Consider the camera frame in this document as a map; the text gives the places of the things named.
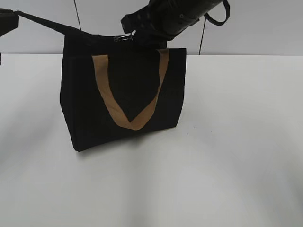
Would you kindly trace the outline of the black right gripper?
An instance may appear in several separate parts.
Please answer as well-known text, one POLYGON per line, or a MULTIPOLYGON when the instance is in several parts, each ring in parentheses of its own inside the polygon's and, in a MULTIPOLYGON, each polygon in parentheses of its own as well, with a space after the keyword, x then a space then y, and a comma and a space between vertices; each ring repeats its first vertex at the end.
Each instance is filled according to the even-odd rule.
POLYGON ((144 47, 166 47, 175 38, 163 29, 166 3, 148 3, 145 7, 126 14, 121 19, 124 33, 134 34, 134 43, 144 47))

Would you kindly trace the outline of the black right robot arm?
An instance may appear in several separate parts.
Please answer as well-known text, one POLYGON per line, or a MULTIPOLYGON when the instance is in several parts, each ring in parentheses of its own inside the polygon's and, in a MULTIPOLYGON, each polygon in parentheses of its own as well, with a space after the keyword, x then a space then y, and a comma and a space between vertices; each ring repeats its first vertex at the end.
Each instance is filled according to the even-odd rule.
POLYGON ((163 49, 168 41, 195 25, 201 17, 222 26, 230 17, 230 5, 226 0, 151 0, 145 7, 121 19, 126 35, 115 40, 132 40, 140 46, 163 49), (217 21, 208 14, 220 3, 225 8, 224 21, 217 21))

